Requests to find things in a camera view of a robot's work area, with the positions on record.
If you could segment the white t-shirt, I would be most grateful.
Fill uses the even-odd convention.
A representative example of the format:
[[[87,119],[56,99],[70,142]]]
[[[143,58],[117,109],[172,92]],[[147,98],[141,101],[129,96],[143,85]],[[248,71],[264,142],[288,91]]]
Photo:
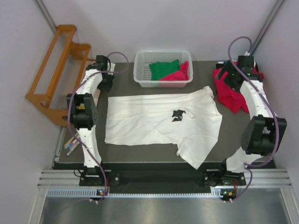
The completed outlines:
[[[175,144],[198,169],[218,142],[222,115],[209,86],[192,93],[109,97],[105,143]]]

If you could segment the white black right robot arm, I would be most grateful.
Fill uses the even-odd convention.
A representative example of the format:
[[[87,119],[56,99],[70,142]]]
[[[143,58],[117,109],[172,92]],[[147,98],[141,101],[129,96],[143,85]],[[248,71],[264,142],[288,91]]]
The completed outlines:
[[[243,110],[250,115],[240,148],[224,161],[225,168],[218,173],[219,181],[228,185],[235,173],[242,173],[247,165],[278,150],[287,121],[273,118],[263,89],[263,73],[252,56],[239,56],[233,63],[218,62],[213,78],[218,101],[233,113]]]

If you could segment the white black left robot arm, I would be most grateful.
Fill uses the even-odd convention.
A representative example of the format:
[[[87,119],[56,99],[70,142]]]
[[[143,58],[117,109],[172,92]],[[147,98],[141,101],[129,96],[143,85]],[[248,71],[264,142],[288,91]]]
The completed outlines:
[[[84,153],[84,175],[101,185],[105,182],[106,174],[100,170],[102,161],[96,141],[96,122],[98,112],[94,100],[97,90],[110,91],[114,79],[114,66],[108,57],[96,56],[96,61],[85,69],[85,76],[73,94],[67,95],[68,125],[73,124],[77,131],[79,142]]]

